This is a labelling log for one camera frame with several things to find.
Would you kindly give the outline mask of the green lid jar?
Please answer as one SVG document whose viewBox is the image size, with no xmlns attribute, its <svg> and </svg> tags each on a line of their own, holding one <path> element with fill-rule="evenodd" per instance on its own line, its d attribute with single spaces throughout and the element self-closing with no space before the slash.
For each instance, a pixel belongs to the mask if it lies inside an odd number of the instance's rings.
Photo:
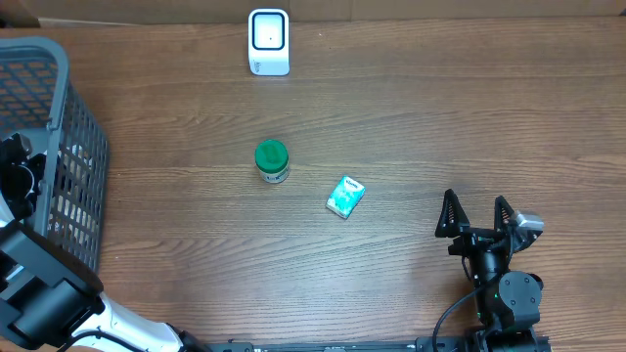
<svg viewBox="0 0 626 352">
<path fill-rule="evenodd" d="M 289 176 L 289 152 L 278 140 L 270 139 L 260 143 L 255 149 L 254 161 L 261 178 L 267 183 L 282 183 Z"/>
</svg>

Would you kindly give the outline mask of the grey plastic shopping basket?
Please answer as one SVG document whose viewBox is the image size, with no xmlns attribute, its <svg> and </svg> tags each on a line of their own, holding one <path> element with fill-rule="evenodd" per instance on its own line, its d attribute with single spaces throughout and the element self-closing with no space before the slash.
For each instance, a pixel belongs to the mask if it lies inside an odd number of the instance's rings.
<svg viewBox="0 0 626 352">
<path fill-rule="evenodd" d="M 65 50 L 51 39 L 1 42 L 1 136 L 15 133 L 47 157 L 36 210 L 26 223 L 97 270 L 110 145 L 70 82 Z"/>
</svg>

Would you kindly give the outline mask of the white barcode scanner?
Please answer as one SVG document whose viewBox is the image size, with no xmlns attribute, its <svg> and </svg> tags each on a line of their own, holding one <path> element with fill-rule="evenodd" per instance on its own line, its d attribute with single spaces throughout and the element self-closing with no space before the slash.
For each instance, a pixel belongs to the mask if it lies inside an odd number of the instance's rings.
<svg viewBox="0 0 626 352">
<path fill-rule="evenodd" d="M 259 76 L 290 73 L 290 18 L 282 9 L 260 8 L 248 16 L 247 56 Z"/>
</svg>

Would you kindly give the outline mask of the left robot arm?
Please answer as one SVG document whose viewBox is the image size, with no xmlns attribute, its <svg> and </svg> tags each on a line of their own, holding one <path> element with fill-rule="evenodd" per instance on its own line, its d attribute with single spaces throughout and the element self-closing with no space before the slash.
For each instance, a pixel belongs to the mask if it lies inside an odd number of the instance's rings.
<svg viewBox="0 0 626 352">
<path fill-rule="evenodd" d="M 36 350 L 204 351 L 184 330 L 109 299 L 82 261 L 25 224 L 40 194 L 45 154 L 16 133 L 1 142 L 1 334 Z"/>
</svg>

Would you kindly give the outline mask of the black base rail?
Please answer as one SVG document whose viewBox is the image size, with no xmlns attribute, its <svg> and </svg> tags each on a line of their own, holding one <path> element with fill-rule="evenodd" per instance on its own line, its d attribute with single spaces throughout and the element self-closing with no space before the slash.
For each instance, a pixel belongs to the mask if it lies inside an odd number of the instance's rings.
<svg viewBox="0 0 626 352">
<path fill-rule="evenodd" d="M 438 337 L 437 347 L 433 348 L 430 337 L 418 337 L 414 341 L 362 342 L 362 343 L 318 343 L 318 344 L 266 344 L 253 345 L 250 342 L 209 343 L 206 348 L 212 352 L 464 352 L 474 351 L 462 337 Z"/>
</svg>

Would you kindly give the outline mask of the small teal Kleenex pack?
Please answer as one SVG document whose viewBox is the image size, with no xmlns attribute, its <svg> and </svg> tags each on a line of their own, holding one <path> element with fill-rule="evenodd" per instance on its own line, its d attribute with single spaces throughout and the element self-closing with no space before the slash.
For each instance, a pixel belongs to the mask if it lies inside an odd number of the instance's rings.
<svg viewBox="0 0 626 352">
<path fill-rule="evenodd" d="M 363 184 L 344 175 L 329 195 L 326 208 L 347 219 L 366 192 Z"/>
</svg>

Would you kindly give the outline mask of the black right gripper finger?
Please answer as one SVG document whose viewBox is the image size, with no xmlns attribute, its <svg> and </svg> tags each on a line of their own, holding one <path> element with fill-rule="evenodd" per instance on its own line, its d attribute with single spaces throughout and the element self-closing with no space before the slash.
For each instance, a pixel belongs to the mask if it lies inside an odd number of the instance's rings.
<svg viewBox="0 0 626 352">
<path fill-rule="evenodd" d="M 494 204 L 494 229 L 496 231 L 506 231 L 515 223 L 514 210 L 503 196 L 495 198 Z"/>
<path fill-rule="evenodd" d="M 437 238 L 455 238 L 460 236 L 465 228 L 470 226 L 465 211 L 458 196 L 452 189 L 444 193 L 442 210 L 435 229 Z"/>
</svg>

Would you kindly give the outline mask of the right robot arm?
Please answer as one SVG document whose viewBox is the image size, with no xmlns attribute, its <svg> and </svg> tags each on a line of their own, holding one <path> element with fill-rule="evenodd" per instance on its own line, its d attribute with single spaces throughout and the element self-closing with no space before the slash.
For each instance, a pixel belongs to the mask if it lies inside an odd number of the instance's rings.
<svg viewBox="0 0 626 352">
<path fill-rule="evenodd" d="M 445 320 L 467 301 L 475 301 L 479 327 L 457 337 L 454 347 L 461 351 L 549 351 L 547 337 L 536 335 L 540 321 L 544 283 L 532 273 L 511 268 L 513 256 L 533 245 L 544 232 L 537 214 L 513 209 L 502 196 L 495 198 L 491 229 L 470 224 L 456 193 L 444 193 L 442 210 L 435 229 L 438 238 L 449 238 L 448 253 L 459 256 L 473 290 L 447 308 L 431 335 L 431 348 L 438 340 Z"/>
</svg>

